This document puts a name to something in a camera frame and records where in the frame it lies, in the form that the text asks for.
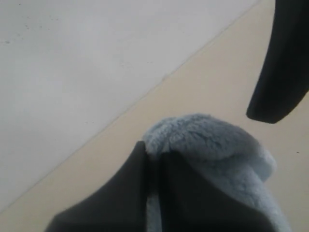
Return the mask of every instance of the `white wall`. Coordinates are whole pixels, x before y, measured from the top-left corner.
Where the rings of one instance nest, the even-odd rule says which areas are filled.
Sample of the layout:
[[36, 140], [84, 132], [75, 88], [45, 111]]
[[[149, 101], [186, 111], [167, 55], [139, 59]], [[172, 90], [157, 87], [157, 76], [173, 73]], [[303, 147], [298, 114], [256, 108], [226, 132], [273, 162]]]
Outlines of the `white wall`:
[[1, 0], [0, 211], [255, 2]]

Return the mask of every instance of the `gray fur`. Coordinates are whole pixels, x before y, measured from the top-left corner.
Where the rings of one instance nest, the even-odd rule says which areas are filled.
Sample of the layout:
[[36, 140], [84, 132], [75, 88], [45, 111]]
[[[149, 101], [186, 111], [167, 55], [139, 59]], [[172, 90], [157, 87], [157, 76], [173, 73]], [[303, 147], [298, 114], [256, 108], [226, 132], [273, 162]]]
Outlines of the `gray fur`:
[[[161, 120], [145, 133], [143, 141], [151, 160], [164, 152], [180, 152], [230, 197], [264, 213], [278, 232], [291, 231], [263, 184], [276, 169], [275, 160], [245, 130], [210, 115], [194, 114]], [[152, 196], [147, 202], [147, 231], [162, 231], [158, 221], [158, 199]]]

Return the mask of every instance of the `gray plush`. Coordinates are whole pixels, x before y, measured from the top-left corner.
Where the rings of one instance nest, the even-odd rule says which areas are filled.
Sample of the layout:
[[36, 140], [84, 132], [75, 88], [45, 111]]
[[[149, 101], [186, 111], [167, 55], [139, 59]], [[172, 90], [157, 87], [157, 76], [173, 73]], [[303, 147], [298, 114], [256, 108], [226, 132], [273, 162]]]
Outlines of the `gray plush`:
[[[171, 117], [150, 128], [143, 141], [153, 162], [164, 152], [178, 151], [216, 187], [264, 213], [278, 232], [291, 231], [263, 184], [276, 169], [275, 160], [240, 127], [210, 115]], [[147, 231], [162, 231], [156, 193], [147, 202]]]

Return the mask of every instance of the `beige floor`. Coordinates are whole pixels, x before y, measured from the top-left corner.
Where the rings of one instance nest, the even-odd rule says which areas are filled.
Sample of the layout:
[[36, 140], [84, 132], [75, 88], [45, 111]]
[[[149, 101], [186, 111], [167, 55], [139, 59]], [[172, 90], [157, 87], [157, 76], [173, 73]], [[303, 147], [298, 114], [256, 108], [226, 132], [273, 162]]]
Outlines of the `beige floor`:
[[105, 131], [0, 214], [1, 232], [42, 232], [52, 216], [103, 185], [143, 132], [166, 116], [211, 113], [240, 125], [274, 154], [267, 182], [292, 229], [309, 231], [309, 97], [275, 125], [245, 116], [268, 46], [274, 1], [262, 0]]

